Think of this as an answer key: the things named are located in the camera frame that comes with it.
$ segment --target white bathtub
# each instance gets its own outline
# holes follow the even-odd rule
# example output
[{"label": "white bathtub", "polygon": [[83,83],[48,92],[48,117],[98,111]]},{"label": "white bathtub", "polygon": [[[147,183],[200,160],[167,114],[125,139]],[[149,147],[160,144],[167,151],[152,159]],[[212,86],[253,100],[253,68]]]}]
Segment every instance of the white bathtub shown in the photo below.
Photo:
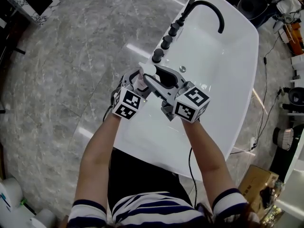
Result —
[{"label": "white bathtub", "polygon": [[[205,0],[222,13],[225,28],[206,6],[197,6],[173,39],[159,65],[179,71],[211,100],[200,122],[227,158],[243,124],[256,75],[258,33],[255,27],[225,0]],[[178,19],[185,7],[176,17]],[[151,94],[148,103],[131,121],[122,120],[114,146],[138,159],[189,176],[190,143],[181,120],[172,122],[160,110],[161,99]],[[194,177],[201,180],[192,156]]]}]

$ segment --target hand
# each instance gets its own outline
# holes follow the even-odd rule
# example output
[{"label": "hand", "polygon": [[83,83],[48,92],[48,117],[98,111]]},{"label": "hand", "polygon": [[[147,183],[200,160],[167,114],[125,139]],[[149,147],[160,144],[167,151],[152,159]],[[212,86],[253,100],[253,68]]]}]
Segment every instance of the hand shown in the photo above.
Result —
[{"label": "hand", "polygon": [[120,88],[122,86],[122,82],[123,82],[123,77],[120,79],[119,84],[117,86],[117,88],[111,93],[111,106],[114,105],[114,100],[115,100],[115,94],[118,93],[120,91]]}]

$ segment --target black faucet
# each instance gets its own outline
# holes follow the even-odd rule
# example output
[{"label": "black faucet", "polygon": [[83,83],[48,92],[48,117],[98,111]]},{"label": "black faucet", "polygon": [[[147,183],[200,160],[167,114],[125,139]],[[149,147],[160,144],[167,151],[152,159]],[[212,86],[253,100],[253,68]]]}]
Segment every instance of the black faucet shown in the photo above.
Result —
[{"label": "black faucet", "polygon": [[215,7],[212,3],[207,2],[207,1],[202,1],[202,0],[195,1],[190,6],[187,6],[185,11],[181,14],[181,17],[176,21],[176,23],[178,23],[179,26],[183,26],[185,19],[192,12],[192,10],[198,5],[205,5],[209,8],[211,8],[217,14],[218,19],[219,19],[218,33],[220,33],[220,34],[223,33],[224,26],[225,26],[223,15],[221,14],[221,12],[219,11],[219,9],[217,7]]}]

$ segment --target person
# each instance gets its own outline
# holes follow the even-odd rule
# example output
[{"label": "person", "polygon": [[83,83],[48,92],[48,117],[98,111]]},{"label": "person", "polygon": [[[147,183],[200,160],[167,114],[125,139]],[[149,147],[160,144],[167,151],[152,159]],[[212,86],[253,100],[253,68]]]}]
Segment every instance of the person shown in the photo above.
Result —
[{"label": "person", "polygon": [[[110,113],[85,149],[68,228],[259,227],[222,152],[199,121],[182,123],[213,214],[203,205],[192,207],[178,175],[113,149],[120,120]],[[110,224],[107,202],[113,219]]]}]

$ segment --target marble floor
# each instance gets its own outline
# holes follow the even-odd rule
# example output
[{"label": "marble floor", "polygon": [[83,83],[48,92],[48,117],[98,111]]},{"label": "marble floor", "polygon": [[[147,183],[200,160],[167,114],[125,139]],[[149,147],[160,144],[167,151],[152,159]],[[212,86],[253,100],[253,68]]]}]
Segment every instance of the marble floor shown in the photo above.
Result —
[{"label": "marble floor", "polygon": [[[119,78],[146,58],[128,49],[132,43],[152,53],[159,39],[187,0],[61,0],[59,9],[41,28],[31,26],[19,43],[25,56],[14,53],[1,100],[0,141],[9,175],[20,182],[29,204],[49,208],[60,218],[73,201],[81,156],[102,122],[110,93]],[[263,57],[277,37],[269,20],[258,32],[259,59],[249,109],[235,149],[249,149],[256,134],[265,93]],[[267,56],[269,113],[279,86],[289,86],[291,57],[280,40]],[[269,168],[275,153],[272,131],[286,125],[276,104],[258,147],[231,155],[227,164],[236,182],[250,163]],[[191,199],[194,185],[180,178]],[[199,201],[206,200],[198,183]]]}]

